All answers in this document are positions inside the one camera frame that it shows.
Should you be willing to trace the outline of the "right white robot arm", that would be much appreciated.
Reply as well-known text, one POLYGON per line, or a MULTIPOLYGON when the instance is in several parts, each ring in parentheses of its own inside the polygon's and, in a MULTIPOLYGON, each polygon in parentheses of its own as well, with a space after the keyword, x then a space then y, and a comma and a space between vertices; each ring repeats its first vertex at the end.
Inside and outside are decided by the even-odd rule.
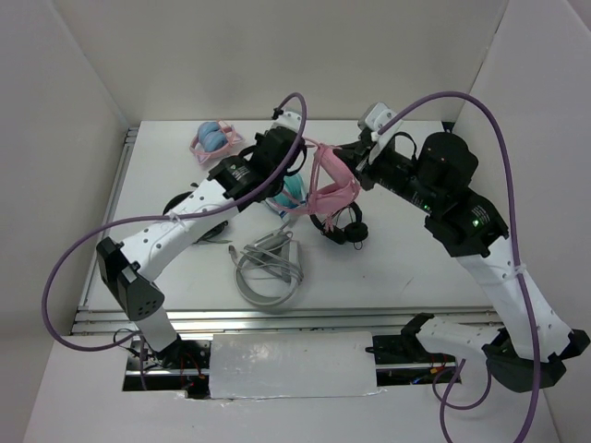
POLYGON ((495 206, 469 184, 477 157, 458 136, 429 135, 406 157, 394 141, 375 158, 361 141, 339 146, 336 156, 369 190, 380 185, 425 211, 425 227, 481 287, 502 325, 469 327, 421 313, 403 330, 402 349, 412 361, 431 353, 474 359, 513 392, 533 387, 538 338, 540 386, 553 387, 566 372, 565 360, 581 355, 590 343, 552 310, 525 269, 513 260, 509 228, 495 206))

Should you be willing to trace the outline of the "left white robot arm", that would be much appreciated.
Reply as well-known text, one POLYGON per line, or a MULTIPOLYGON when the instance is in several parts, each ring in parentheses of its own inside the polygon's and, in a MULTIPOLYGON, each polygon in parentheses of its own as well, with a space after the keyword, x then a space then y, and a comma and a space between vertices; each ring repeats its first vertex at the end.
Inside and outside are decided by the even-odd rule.
POLYGON ((305 148, 302 134, 287 127, 257 134, 254 145, 219 161, 160 221, 121 242, 105 237, 97 245, 101 279, 139 329, 156 365, 179 365, 197 350, 180 338, 169 320, 164 294, 155 283, 158 277, 205 233, 252 203, 278 195, 305 148))

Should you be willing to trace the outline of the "large pink headphones with cable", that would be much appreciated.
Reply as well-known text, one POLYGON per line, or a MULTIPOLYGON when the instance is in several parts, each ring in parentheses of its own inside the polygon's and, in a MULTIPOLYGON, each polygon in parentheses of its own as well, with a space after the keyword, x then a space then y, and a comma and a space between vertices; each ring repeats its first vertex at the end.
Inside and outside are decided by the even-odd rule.
POLYGON ((336 213, 356 200, 361 186, 345 163, 336 156, 335 146, 311 138, 307 138, 306 142, 315 149, 308 196, 302 205, 294 209, 294 213, 324 216, 324 230, 331 232, 336 213))

